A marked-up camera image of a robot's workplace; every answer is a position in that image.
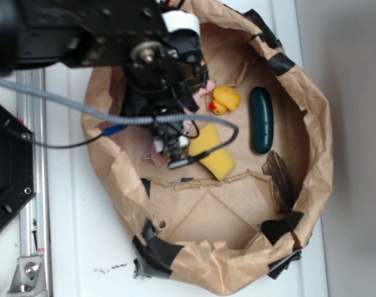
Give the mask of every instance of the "yellow rubber duck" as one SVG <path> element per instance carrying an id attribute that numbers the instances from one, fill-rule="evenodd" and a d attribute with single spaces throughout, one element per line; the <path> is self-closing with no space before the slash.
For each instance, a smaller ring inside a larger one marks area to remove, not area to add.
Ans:
<path id="1" fill-rule="evenodd" d="M 224 114 L 227 110 L 235 111 L 242 101 L 234 88 L 224 85 L 216 87 L 212 95 L 214 100 L 210 103 L 209 109 L 217 115 Z"/>

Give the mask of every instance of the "metal screw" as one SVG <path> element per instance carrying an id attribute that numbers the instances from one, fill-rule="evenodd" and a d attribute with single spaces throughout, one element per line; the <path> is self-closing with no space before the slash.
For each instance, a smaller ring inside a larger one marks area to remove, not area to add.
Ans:
<path id="1" fill-rule="evenodd" d="M 25 273 L 29 277 L 36 277 L 39 274 L 39 266 L 36 263 L 29 262 L 25 266 Z"/>
<path id="2" fill-rule="evenodd" d="M 26 283 L 19 285 L 19 292 L 26 292 L 26 291 L 28 291 L 28 285 Z"/>
<path id="3" fill-rule="evenodd" d="M 139 56 L 141 57 L 141 59 L 142 59 L 146 64 L 151 64 L 151 63 L 153 63 L 153 61 L 154 61 L 154 59 L 155 59 L 155 53 L 154 53 L 153 50 L 150 49 L 150 48 L 143 49 L 143 50 L 139 53 Z"/>
<path id="4" fill-rule="evenodd" d="M 152 12 L 152 9 L 150 9 L 149 7 L 144 7 L 144 9 L 142 10 L 142 12 L 144 13 L 144 15 L 145 15 L 148 19 L 153 18 L 153 12 Z"/>
<path id="5" fill-rule="evenodd" d="M 112 12 L 111 12 L 111 10 L 109 10 L 108 8 L 103 8 L 103 9 L 101 10 L 101 12 L 102 12 L 102 15 L 103 15 L 104 17 L 111 17 L 111 16 L 112 16 Z"/>
<path id="6" fill-rule="evenodd" d="M 103 45 L 105 42 L 107 42 L 107 39 L 104 36 L 99 36 L 95 39 L 95 41 Z"/>
<path id="7" fill-rule="evenodd" d="M 89 61 L 89 60 L 84 60 L 84 61 L 82 61 L 82 65 L 83 66 L 88 66 L 88 65 L 90 65 L 91 64 L 91 62 Z"/>

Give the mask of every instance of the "brown paper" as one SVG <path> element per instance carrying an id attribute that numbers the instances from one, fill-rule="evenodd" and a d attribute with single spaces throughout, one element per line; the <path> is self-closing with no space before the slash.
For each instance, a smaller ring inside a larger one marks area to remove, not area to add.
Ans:
<path id="1" fill-rule="evenodd" d="M 152 220 L 158 237 L 183 246 L 171 266 L 173 279 L 228 295 L 268 273 L 269 264 L 288 256 L 294 247 L 307 244 L 331 192 L 330 111 L 326 98 L 298 66 L 274 75 L 267 60 L 283 50 L 271 49 L 251 21 L 213 0 L 186 0 L 183 9 L 201 21 L 210 78 L 217 85 L 235 87 L 242 97 L 236 111 L 222 115 L 240 127 L 237 140 L 227 147 L 236 168 L 223 183 L 198 163 L 169 170 L 166 162 L 155 168 L 145 159 L 152 138 L 142 127 L 131 126 L 88 148 L 126 232 L 145 244 L 142 228 L 147 219 Z M 249 144 L 248 96 L 257 86 L 271 95 L 272 150 L 285 161 L 297 194 L 293 211 L 304 214 L 294 234 L 285 234 L 274 246 L 256 227 L 277 218 L 271 178 L 260 174 L 267 154 L 253 153 Z M 120 67 L 94 69 L 85 102 L 118 114 L 125 90 Z M 199 113 L 209 113 L 209 99 L 211 94 L 201 102 Z M 82 116 L 88 139 L 107 125 Z M 225 127 L 218 129 L 223 140 L 231 135 Z M 141 178 L 152 181 L 150 199 Z M 171 184 L 181 178 L 194 181 Z"/>

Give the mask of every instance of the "black metal bracket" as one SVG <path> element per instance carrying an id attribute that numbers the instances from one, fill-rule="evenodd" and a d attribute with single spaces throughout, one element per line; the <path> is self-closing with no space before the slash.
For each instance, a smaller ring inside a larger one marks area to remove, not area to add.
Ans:
<path id="1" fill-rule="evenodd" d="M 0 232 L 35 195 L 33 133 L 0 105 Z"/>

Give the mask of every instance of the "green plastic object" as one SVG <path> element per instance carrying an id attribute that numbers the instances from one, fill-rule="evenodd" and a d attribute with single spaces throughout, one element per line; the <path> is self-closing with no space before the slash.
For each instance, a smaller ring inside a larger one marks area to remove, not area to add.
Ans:
<path id="1" fill-rule="evenodd" d="M 250 94 L 251 149 L 260 155 L 268 153 L 273 144 L 273 106 L 269 92 L 256 87 Z"/>

